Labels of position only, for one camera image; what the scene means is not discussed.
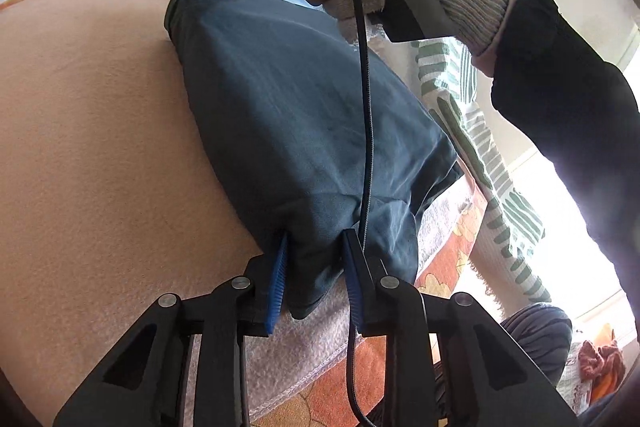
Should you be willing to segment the black sleeved right forearm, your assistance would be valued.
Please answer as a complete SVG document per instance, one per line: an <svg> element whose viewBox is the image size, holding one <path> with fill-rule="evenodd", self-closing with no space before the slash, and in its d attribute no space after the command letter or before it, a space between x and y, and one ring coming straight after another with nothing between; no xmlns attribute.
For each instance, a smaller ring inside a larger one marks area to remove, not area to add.
<svg viewBox="0 0 640 427"><path fill-rule="evenodd" d="M551 161L639 308L639 109L623 73L553 0L471 0L462 28L494 52L491 102Z"/></svg>

